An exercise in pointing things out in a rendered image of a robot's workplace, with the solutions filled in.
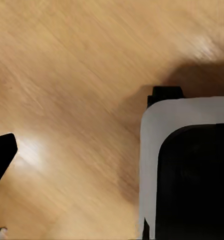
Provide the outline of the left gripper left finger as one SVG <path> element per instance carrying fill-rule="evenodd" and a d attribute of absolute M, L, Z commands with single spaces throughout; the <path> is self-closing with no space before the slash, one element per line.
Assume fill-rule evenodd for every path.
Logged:
<path fill-rule="evenodd" d="M 0 136 L 0 179 L 18 151 L 13 133 Z"/>

